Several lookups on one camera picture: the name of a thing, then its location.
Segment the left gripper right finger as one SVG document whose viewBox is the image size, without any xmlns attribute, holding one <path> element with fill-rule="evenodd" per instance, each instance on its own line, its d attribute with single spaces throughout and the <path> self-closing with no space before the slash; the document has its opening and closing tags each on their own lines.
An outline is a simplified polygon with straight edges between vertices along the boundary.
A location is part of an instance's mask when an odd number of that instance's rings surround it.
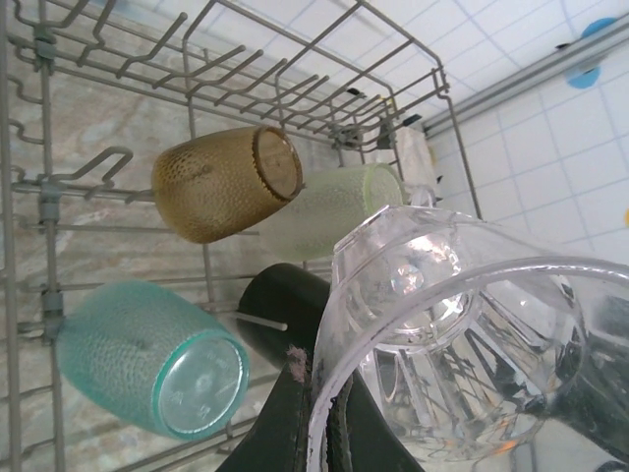
<svg viewBox="0 0 629 472">
<path fill-rule="evenodd" d="M 360 377 L 349 378 L 331 401 L 327 472 L 423 472 L 387 426 Z"/>
</svg>

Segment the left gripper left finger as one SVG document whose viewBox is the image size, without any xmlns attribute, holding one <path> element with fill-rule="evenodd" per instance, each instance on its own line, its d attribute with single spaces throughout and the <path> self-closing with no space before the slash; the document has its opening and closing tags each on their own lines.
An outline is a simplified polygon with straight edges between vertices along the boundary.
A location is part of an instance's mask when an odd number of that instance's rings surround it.
<svg viewBox="0 0 629 472">
<path fill-rule="evenodd" d="M 308 354 L 291 346 L 254 425 L 230 454 L 230 472 L 306 472 L 310 413 Z"/>
</svg>

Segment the black cup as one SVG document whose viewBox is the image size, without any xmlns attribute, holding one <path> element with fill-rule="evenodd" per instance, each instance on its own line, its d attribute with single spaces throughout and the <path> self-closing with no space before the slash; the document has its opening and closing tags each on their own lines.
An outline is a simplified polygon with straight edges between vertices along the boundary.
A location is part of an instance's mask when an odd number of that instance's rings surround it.
<svg viewBox="0 0 629 472">
<path fill-rule="evenodd" d="M 278 369 L 287 362 L 292 347 L 304 350 L 311 359 L 329 293 L 328 281 L 301 267 L 271 265 L 247 286 L 238 312 L 286 327 L 237 319 L 237 330 L 257 354 Z"/>
</svg>

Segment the clear plastic cup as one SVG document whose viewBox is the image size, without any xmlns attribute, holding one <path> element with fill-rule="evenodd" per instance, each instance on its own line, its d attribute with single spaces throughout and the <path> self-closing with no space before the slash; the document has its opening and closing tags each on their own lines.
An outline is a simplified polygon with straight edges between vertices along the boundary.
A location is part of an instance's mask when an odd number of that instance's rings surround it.
<svg viewBox="0 0 629 472">
<path fill-rule="evenodd" d="M 428 185 L 418 185 L 409 190 L 409 204 L 412 207 L 434 208 L 437 196 L 434 189 Z"/>
<path fill-rule="evenodd" d="M 425 472 L 629 472 L 629 265 L 384 207 L 334 249 L 307 472 L 358 384 Z"/>
</svg>

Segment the teal textured plastic cup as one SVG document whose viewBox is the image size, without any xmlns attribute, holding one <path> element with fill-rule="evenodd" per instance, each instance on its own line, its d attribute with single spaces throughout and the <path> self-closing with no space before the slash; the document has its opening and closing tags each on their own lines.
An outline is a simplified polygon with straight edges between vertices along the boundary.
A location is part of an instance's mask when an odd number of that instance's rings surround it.
<svg viewBox="0 0 629 472">
<path fill-rule="evenodd" d="M 67 316 L 58 369 L 121 420 L 181 441 L 204 439 L 240 408 L 248 354 L 214 316 L 154 283 L 104 284 Z"/>
</svg>

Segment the pale green textured cup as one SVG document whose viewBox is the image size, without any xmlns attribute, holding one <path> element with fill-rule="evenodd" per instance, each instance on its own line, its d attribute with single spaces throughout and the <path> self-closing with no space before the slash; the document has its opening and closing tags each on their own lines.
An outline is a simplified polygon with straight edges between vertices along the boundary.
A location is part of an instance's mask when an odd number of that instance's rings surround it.
<svg viewBox="0 0 629 472">
<path fill-rule="evenodd" d="M 384 206 L 404 203 L 404 189 L 383 163 L 310 175 L 299 196 L 259 227 L 277 257 L 293 262 L 327 257 L 334 245 Z"/>
</svg>

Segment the amber textured plastic cup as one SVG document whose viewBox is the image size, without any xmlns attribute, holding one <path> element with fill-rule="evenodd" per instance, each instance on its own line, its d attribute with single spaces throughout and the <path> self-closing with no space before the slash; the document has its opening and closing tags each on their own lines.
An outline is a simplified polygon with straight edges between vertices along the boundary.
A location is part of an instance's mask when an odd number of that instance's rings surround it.
<svg viewBox="0 0 629 472">
<path fill-rule="evenodd" d="M 151 189 L 165 224 L 192 243 L 244 231 L 291 203 L 304 187 L 298 153 L 279 128 L 252 126 L 164 151 Z"/>
</svg>

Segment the aluminium frame post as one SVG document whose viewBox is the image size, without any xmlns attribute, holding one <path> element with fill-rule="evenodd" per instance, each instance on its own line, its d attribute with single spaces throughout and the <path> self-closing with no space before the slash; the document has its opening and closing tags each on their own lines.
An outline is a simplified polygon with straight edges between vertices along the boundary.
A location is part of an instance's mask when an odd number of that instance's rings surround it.
<svg viewBox="0 0 629 472">
<path fill-rule="evenodd" d="M 612 31 L 598 38 L 580 39 L 507 79 L 456 102 L 453 111 L 425 120 L 424 131 L 429 138 L 435 137 L 453 127 L 452 117 L 461 124 L 556 77 L 572 79 L 590 72 L 601 64 L 604 57 L 628 42 L 629 29 Z"/>
</svg>

